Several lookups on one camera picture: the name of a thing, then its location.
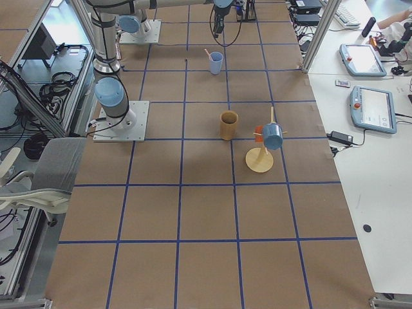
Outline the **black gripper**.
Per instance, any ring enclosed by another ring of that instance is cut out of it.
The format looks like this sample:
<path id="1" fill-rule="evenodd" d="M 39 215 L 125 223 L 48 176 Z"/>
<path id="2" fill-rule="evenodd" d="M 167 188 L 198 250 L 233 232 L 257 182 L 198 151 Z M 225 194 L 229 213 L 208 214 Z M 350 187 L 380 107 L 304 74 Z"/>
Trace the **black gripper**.
<path id="1" fill-rule="evenodd" d="M 221 34 L 224 29 L 224 17 L 230 13 L 231 8 L 236 11 L 236 16 L 238 19 L 243 18 L 243 7 L 240 5 L 230 5 L 227 7 L 213 6 L 214 12 L 214 24 L 213 24 L 213 34 Z"/>

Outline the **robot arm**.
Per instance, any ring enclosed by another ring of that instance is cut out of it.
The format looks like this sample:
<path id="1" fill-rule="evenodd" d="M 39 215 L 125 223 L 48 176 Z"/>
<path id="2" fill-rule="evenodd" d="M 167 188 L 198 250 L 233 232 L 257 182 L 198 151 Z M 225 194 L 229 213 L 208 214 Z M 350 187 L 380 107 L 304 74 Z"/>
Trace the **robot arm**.
<path id="1" fill-rule="evenodd" d="M 224 30 L 224 19 L 235 7 L 242 14 L 237 1 L 86 1 L 91 8 L 91 23 L 95 43 L 95 96 L 106 113 L 110 129 L 122 129 L 132 124 L 135 115 L 130 110 L 129 97 L 120 78 L 120 62 L 116 51 L 116 25 L 122 19 L 121 29 L 137 33 L 147 21 L 147 10 L 188 5 L 212 5 L 211 34 L 216 39 Z"/>
<path id="2" fill-rule="evenodd" d="M 118 18 L 118 26 L 123 32 L 130 33 L 137 37 L 145 36 L 152 30 L 147 19 L 145 21 L 140 21 L 133 15 L 121 15 Z"/>

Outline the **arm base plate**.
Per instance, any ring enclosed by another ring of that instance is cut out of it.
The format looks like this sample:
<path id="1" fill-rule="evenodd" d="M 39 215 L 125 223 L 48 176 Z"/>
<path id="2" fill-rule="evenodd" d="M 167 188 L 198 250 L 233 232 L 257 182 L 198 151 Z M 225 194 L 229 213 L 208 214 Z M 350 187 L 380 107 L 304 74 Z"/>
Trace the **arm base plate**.
<path id="1" fill-rule="evenodd" d="M 161 23 L 159 19 L 146 19 L 141 22 L 135 16 L 120 16 L 118 20 L 120 44 L 157 44 Z"/>
<path id="2" fill-rule="evenodd" d="M 116 122 L 114 118 L 108 118 L 97 122 L 97 133 L 93 134 L 94 142 L 143 142 L 147 127 L 149 114 L 149 101 L 130 100 L 129 111 L 121 123 L 119 118 Z"/>

